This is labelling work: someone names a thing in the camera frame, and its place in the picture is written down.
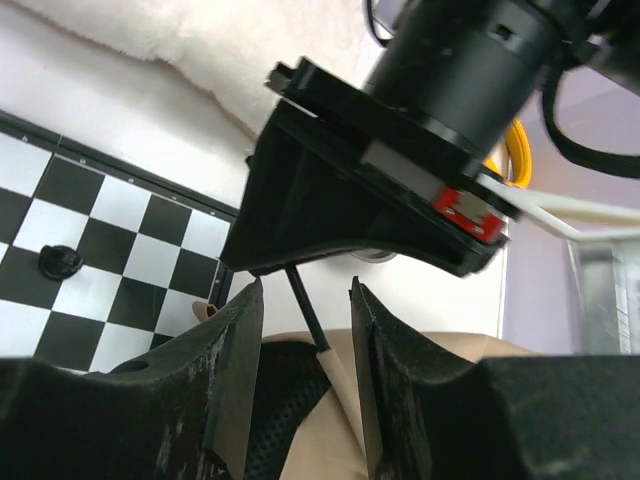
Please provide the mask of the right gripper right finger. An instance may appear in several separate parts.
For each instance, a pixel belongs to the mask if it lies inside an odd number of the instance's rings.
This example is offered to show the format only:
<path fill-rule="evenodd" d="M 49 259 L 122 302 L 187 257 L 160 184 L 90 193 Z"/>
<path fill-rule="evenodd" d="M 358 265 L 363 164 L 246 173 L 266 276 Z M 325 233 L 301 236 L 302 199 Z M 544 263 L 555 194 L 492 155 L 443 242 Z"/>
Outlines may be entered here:
<path fill-rule="evenodd" d="M 470 362 L 395 317 L 359 281 L 352 336 L 373 479 L 635 479 L 639 360 Z"/>

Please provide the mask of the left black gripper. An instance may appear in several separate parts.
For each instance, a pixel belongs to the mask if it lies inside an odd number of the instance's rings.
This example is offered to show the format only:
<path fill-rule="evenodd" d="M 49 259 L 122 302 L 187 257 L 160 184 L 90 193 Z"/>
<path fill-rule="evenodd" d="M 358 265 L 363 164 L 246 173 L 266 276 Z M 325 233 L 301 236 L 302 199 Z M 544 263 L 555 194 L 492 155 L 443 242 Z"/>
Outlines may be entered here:
<path fill-rule="evenodd" d="M 479 182 L 489 169 L 307 58 L 278 63 L 279 97 L 247 163 L 222 262 L 266 275 L 366 249 L 455 276 L 482 270 L 520 212 Z"/>

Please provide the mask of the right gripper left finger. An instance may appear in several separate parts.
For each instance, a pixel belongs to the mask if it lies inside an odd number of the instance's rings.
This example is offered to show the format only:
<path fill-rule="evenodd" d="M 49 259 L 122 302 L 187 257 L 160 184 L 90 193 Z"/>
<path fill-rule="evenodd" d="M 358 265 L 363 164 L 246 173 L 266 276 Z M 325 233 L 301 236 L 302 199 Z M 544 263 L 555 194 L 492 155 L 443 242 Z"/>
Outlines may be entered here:
<path fill-rule="evenodd" d="M 109 373 L 1 363 L 5 479 L 240 479 L 264 315 L 247 285 L 213 318 Z"/>

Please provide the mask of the black tent pole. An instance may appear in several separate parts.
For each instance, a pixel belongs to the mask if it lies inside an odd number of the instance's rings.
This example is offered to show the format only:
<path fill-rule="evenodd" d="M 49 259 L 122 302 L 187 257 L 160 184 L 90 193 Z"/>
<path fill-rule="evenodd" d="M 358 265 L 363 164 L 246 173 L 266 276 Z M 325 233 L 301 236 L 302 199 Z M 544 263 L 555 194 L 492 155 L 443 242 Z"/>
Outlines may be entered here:
<path fill-rule="evenodd" d="M 330 349 L 329 342 L 325 336 L 324 330 L 318 320 L 315 310 L 311 304 L 303 281 L 295 265 L 289 265 L 285 268 L 289 284 L 292 288 L 302 316 L 305 320 L 307 328 L 316 345 L 318 352 L 325 352 Z"/>

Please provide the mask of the beige fabric pet tent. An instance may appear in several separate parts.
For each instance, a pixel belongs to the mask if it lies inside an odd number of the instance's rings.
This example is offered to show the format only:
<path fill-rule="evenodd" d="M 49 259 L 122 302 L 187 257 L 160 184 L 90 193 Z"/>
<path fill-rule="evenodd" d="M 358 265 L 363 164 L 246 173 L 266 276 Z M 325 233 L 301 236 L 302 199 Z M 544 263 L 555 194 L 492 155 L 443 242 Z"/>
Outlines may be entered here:
<path fill-rule="evenodd" d="M 327 338 L 323 353 L 308 332 L 264 340 L 244 478 L 367 478 L 352 333 Z"/>

